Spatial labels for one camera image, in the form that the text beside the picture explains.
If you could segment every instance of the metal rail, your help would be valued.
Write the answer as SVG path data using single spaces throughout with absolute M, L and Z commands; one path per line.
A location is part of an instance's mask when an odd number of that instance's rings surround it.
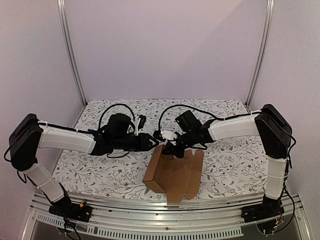
M 248 95 L 247 95 L 246 101 L 245 101 L 245 105 L 248 106 L 249 108 L 250 108 L 250 104 L 253 100 L 255 91 L 256 91 L 257 83 L 259 80 L 259 75 L 260 75 L 262 64 L 263 64 L 264 57 L 265 57 L 267 42 L 268 42 L 270 28 L 271 28 L 272 16 L 273 16 L 273 12 L 274 12 L 274 5 L 275 5 L 274 0 L 268 0 L 267 6 L 266 6 L 265 22 L 264 22 L 264 27 L 263 27 L 263 35 L 262 35 L 259 55 L 258 55 L 258 59 L 257 59 L 256 65 L 254 68 L 253 78 L 251 81 L 249 92 L 248 92 Z
M 70 197 L 72 201 L 80 202 L 84 195 L 71 193 Z M 242 236 L 241 227 L 255 222 L 244 223 L 241 208 L 262 201 L 262 194 L 191 200 L 176 204 L 110 197 L 96 199 L 88 195 L 86 197 L 88 204 L 93 207 L 92 216 L 89 223 L 77 222 L 78 232 L 119 240 L 206 240 Z M 293 199 L 296 213 L 300 213 L 302 204 L 299 196 L 296 194 Z M 288 196 L 283 196 L 282 204 L 284 215 L 291 215 L 293 206 Z M 34 227 L 35 221 L 63 227 L 61 217 L 48 213 L 49 206 L 45 196 L 41 193 L 35 194 L 23 240 L 30 239 L 30 228 Z
M 58 3 L 58 10 L 60 15 L 60 21 L 61 21 L 61 27 L 62 27 L 62 33 L 64 37 L 65 47 L 68 54 L 71 71 L 73 74 L 75 86 L 78 92 L 78 95 L 80 97 L 81 103 L 83 106 L 86 106 L 88 101 L 86 99 L 85 91 L 83 88 L 83 85 L 81 83 L 76 58 L 74 54 L 74 50 L 72 47 L 71 37 L 70 37 L 70 31 L 69 31 L 69 25 L 67 20 L 67 13 L 66 13 L 66 6 L 65 6 L 65 0 L 57 0 Z

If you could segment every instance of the white wall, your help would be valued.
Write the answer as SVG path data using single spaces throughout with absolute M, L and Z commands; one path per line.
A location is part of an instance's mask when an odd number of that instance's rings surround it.
M 267 0 L 68 0 L 86 96 L 245 100 Z
M 56 0 L 0 1 L 0 153 L 28 113 L 71 126 L 82 106 L 71 73 Z M 57 151 L 38 160 L 51 171 Z M 0 160 L 0 239 L 17 240 L 34 189 Z
M 299 193 L 311 230 L 320 235 L 320 1 L 276 1 L 251 109 L 274 104 L 291 124 L 289 188 Z

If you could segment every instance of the white plastic cover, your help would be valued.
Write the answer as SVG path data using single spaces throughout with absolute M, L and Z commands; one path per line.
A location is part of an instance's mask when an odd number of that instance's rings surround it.
M 268 180 L 265 196 L 278 199 L 284 187 L 287 159 L 275 159 L 268 156 Z
M 40 163 L 35 163 L 28 170 L 23 171 L 52 202 L 57 202 L 64 197 L 60 184 L 53 179 L 50 172 Z
M 43 129 L 38 148 L 54 148 L 91 153 L 96 144 L 90 134 L 59 129 L 50 126 L 40 126 Z
M 257 115 L 240 116 L 225 121 L 214 121 L 208 129 L 213 140 L 241 136 L 259 136 L 255 123 Z

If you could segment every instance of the white floral fabric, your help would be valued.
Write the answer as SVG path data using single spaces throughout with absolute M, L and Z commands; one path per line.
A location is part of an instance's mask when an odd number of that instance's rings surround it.
M 132 108 L 137 116 L 145 115 L 143 131 L 150 133 L 158 129 L 158 120 L 164 109 L 175 104 L 184 104 L 211 112 L 219 117 L 246 113 L 239 100 L 203 99 L 135 99 L 95 100 L 88 103 L 76 128 L 97 129 L 102 112 L 109 106 L 123 103 Z M 163 118 L 163 129 L 180 131 L 174 119 L 186 111 L 185 107 L 168 110 Z M 202 123 L 210 116 L 193 111 Z M 110 115 L 124 113 L 131 116 L 123 106 L 111 108 L 104 116 L 102 125 Z M 257 136 L 227 138 L 207 144 L 200 190 L 197 199 L 211 199 L 259 193 L 267 182 L 268 162 L 261 139 Z M 153 150 L 131 152 L 122 158 L 91 156 L 89 154 L 64 150 L 53 172 L 53 177 L 68 191 L 103 197 L 166 201 L 165 194 L 154 193 L 143 183 Z M 121 156 L 116 150 L 111 155 Z

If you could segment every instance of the brown cardboard box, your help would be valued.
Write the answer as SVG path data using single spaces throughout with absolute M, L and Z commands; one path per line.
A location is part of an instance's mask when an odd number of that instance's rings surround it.
M 152 154 L 142 182 L 155 193 L 166 193 L 168 203 L 193 199 L 199 192 L 204 151 L 191 150 L 184 158 L 162 155 L 164 145 L 157 146 Z

